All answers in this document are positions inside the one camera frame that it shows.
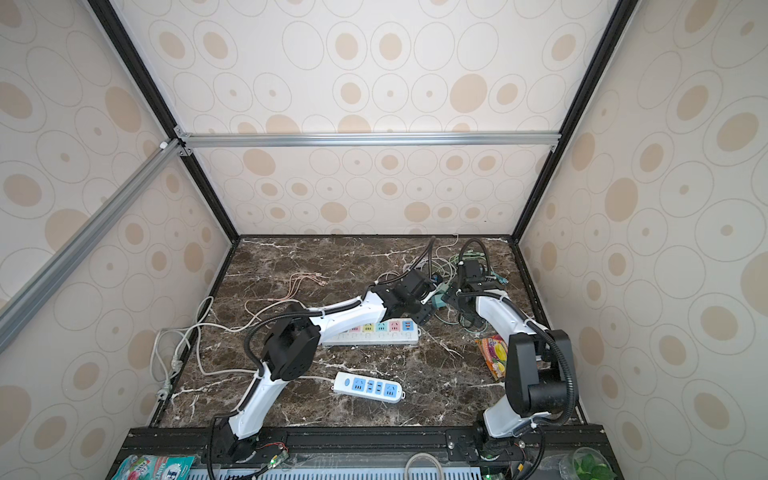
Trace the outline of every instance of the white vent grille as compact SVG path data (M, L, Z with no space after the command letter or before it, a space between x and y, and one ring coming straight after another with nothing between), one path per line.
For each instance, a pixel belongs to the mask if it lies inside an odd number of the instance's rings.
M217 480L254 473L249 468L230 468L219 472ZM405 480L402 468L294 468L267 472L259 480ZM438 480L434 467L411 468L408 480ZM189 480L208 480L205 468L190 470ZM443 467L442 480L480 480L480 468Z

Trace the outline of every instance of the white power strip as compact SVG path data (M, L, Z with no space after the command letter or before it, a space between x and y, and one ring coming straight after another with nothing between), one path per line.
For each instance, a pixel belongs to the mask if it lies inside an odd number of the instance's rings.
M333 391L387 403L397 403L406 397L397 382L344 372L336 374Z
M419 326L409 318L366 323L323 340L324 346L415 345L417 343L419 343Z

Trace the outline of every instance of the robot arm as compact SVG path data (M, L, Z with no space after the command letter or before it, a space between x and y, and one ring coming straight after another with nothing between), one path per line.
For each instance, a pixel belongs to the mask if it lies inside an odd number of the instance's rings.
M483 417L489 436L520 436L534 428L535 422L547 422L541 417L550 412L564 410L561 419L570 416L567 410L572 410L578 394L571 375L571 344L562 331L545 333L543 326L529 319L511 302L502 286L495 279L490 280L490 268L487 270L477 260L460 261L458 276L443 299L473 322L487 320L508 341L506 397L487 409ZM238 439L246 439L261 430L278 395L288 382L309 369L317 346L324 339L390 318L409 317L422 325L435 312L430 301L434 292L433 279L419 270L410 270L369 287L363 296L319 308L298 309L292 305L292 311L274 317L259 359L263 374L261 378L254 376L238 407L239 413L230 417L232 433ZM246 338L245 347L246 353L255 359L250 352L253 332ZM552 367L538 369L537 358Z
M262 378L254 376L240 403L240 412L230 417L232 433L245 439L261 430L272 404L288 382L310 368L317 346L324 339L356 326L403 316L423 324L435 312L429 301L434 291L434 282L419 270L410 270L388 283L370 286L362 297L308 309L291 305L293 310L280 315L264 341L259 359ZM246 339L247 353L252 337L250 334Z

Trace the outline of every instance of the wallpaper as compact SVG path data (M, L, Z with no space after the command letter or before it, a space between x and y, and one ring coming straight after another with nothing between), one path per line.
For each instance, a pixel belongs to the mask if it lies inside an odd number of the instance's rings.
M0 307L165 136L72 0L0 3Z
M615 0L113 0L195 133L558 130Z
M240 234L511 233L547 145L200 148Z
M635 15L522 242L630 480L768 475L768 2Z
M0 355L0 478L102 480L146 424L155 333L194 322L229 250L200 202L171 161Z

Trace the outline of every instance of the electrical plug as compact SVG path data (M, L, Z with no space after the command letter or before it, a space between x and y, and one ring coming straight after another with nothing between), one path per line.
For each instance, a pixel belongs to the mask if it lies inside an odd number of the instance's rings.
M178 373L181 371L182 367L184 367L184 362L182 362L179 359L175 359L175 358L172 359L170 361L170 371L171 371L171 375L170 376L178 375Z
M157 391L156 397L161 402L165 402L170 395L170 382L163 382L162 388Z

